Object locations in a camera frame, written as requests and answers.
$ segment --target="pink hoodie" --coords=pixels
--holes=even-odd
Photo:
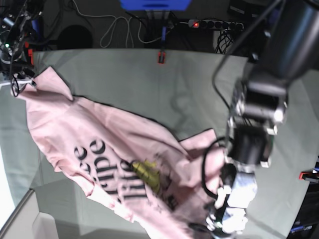
[[[190,239],[188,223],[203,223],[210,199],[200,185],[203,149],[212,129],[178,142],[160,124],[114,107],[74,97],[48,68],[26,101],[31,136],[56,172],[76,182],[87,198],[138,221],[152,239]],[[208,187],[216,192],[223,152],[206,162]]]

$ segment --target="white cable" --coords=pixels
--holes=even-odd
[[[128,40],[129,40],[129,37],[131,38],[131,42],[132,42],[132,48],[134,48],[134,42],[133,42],[133,37],[132,37],[132,34],[131,34],[131,29],[130,29],[130,22],[132,20],[132,17],[129,18],[129,20],[127,20],[125,17],[123,16],[120,16],[120,17],[115,17],[114,15],[86,15],[86,14],[83,14],[80,12],[80,9],[78,7],[78,5],[76,4],[75,0],[72,0],[75,7],[76,7],[76,10],[77,12],[81,15],[81,16],[85,16],[85,17],[95,17],[95,18],[99,18],[99,17],[111,17],[114,19],[114,21],[112,22],[111,26],[109,27],[109,29],[104,33],[104,35],[101,37],[101,40],[100,40],[100,47],[102,48],[107,48],[111,45],[111,42],[112,42],[112,38],[113,38],[113,33],[114,33],[114,30],[115,30],[115,26],[116,26],[116,22],[119,20],[119,19],[124,19],[128,25],[128,31],[127,31],[127,35],[126,35],[126,41],[125,41],[125,47],[128,48]],[[102,45],[102,41],[103,39],[109,34],[110,30],[112,29],[111,31],[111,37],[110,37],[110,40],[108,42],[107,45]]]
[[[156,38],[156,39],[154,39],[154,40],[152,40],[152,41],[143,41],[143,40],[141,39],[141,37],[140,37],[141,27],[142,27],[142,23],[140,22],[140,27],[139,27],[139,31],[138,31],[138,38],[139,38],[139,41],[140,41],[141,43],[150,44],[150,43],[156,42],[156,41],[158,41],[158,40],[161,39],[161,36],[160,36],[160,37],[158,37],[158,38]],[[172,28],[166,33],[166,35],[169,34],[169,33],[173,30],[173,28],[174,28],[174,27],[172,27]]]

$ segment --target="yellow graphic print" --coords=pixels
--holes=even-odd
[[[150,186],[153,192],[158,194],[160,192],[160,171],[156,169],[156,162],[138,162],[132,163],[133,171]]]

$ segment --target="pink garment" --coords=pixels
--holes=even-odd
[[[87,198],[138,221],[152,239],[194,238],[188,223],[203,223],[210,201],[200,167],[216,138],[212,129],[178,142],[154,121],[72,96],[52,68],[35,82],[19,97],[31,136],[56,172]],[[223,163],[221,149],[208,155],[207,185],[215,193]]]

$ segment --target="power strip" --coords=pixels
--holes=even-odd
[[[188,26],[190,28],[212,29],[212,30],[218,30],[218,31],[221,31],[221,30],[243,31],[244,30],[244,24],[240,22],[233,22],[233,21],[190,19],[188,21]]]

